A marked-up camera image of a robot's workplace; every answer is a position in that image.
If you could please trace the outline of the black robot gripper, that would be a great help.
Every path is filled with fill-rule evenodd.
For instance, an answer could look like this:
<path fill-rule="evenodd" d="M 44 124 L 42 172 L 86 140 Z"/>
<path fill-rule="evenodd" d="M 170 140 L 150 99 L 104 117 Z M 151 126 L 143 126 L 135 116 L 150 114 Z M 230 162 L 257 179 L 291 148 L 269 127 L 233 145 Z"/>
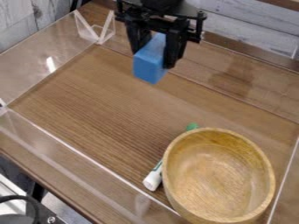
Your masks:
<path fill-rule="evenodd" d="M 183 57 L 187 41 L 202 41 L 206 19 L 206 12 L 187 0 L 116 0 L 116 20 L 126 25 L 132 53 L 152 39 L 151 32 L 166 34 L 166 69 L 174 68 Z"/>

